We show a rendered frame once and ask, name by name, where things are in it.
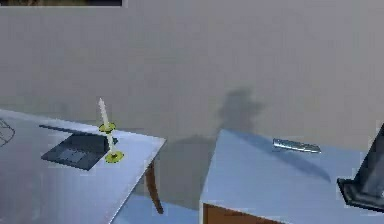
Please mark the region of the dark grey laptop computer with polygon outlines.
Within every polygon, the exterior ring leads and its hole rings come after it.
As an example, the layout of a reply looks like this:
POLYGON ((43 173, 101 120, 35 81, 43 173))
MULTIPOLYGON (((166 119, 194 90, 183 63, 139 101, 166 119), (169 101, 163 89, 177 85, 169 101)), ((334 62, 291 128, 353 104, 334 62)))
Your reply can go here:
POLYGON ((109 151, 106 136, 48 125, 41 125, 41 128, 70 133, 43 154, 43 160, 89 171, 109 151))

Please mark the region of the grey-topped brown chest of drawers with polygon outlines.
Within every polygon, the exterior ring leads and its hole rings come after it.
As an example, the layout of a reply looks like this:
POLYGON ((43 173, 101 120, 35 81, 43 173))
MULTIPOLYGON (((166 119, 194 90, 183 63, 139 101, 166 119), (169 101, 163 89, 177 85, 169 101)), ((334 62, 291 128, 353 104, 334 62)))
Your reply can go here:
POLYGON ((384 214, 345 203, 360 151, 277 149, 260 135, 222 129, 199 200, 199 224, 384 224, 384 214))

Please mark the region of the silver remote control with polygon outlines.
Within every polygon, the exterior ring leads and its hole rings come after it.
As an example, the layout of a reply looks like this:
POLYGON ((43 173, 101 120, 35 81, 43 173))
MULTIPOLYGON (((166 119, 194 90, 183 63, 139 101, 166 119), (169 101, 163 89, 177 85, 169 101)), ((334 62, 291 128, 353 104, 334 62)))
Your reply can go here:
POLYGON ((285 139, 274 139, 273 145, 277 148, 291 150, 291 151, 299 151, 299 152, 307 152, 307 153, 321 153, 321 149, 317 145, 301 143, 297 141, 285 140, 285 139))

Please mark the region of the grey table with brown legs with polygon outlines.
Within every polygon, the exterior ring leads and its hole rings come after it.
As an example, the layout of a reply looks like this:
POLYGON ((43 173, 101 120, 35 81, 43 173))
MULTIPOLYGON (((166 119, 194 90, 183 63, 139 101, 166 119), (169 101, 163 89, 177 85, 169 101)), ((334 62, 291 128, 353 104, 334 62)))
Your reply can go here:
POLYGON ((41 125, 97 134, 96 126, 3 109, 0 118, 15 129, 0 147, 0 224, 110 224, 165 143, 115 130, 122 160, 86 171, 41 158, 70 136, 41 125))

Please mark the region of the dark framed wall picture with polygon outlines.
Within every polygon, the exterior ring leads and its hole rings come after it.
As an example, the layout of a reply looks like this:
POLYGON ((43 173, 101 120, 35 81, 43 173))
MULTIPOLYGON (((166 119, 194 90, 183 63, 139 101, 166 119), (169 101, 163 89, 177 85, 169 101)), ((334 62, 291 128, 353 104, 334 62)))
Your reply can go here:
POLYGON ((124 0, 0 0, 0 6, 123 6, 124 0))

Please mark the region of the white candle on yellow holder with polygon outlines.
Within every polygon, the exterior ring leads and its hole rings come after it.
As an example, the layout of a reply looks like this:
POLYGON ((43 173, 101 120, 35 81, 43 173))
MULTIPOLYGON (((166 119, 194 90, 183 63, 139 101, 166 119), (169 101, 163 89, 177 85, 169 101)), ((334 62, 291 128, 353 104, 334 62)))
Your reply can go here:
POLYGON ((105 160, 107 163, 117 163, 122 160, 124 154, 115 148, 115 143, 112 136, 112 131, 115 129, 115 126, 109 122, 106 106, 102 98, 99 99, 98 105, 103 120, 103 124, 99 127, 99 130, 106 134, 109 147, 105 160))

